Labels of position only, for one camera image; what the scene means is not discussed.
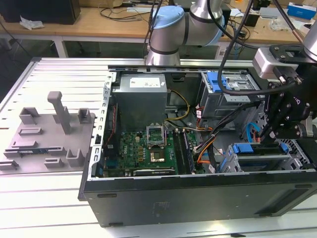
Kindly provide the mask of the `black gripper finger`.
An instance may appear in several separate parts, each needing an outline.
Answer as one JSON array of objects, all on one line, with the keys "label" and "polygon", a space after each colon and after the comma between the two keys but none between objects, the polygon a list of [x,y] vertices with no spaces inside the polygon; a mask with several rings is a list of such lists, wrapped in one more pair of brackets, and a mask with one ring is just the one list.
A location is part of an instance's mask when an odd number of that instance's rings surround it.
[{"label": "black gripper finger", "polygon": [[301,123],[272,123],[269,125],[266,143],[273,143],[276,139],[300,139],[307,137],[306,127]]},{"label": "black gripper finger", "polygon": [[290,107],[286,92],[266,95],[264,104],[266,125],[260,134],[261,144],[268,144],[275,140],[277,131],[284,123]]}]

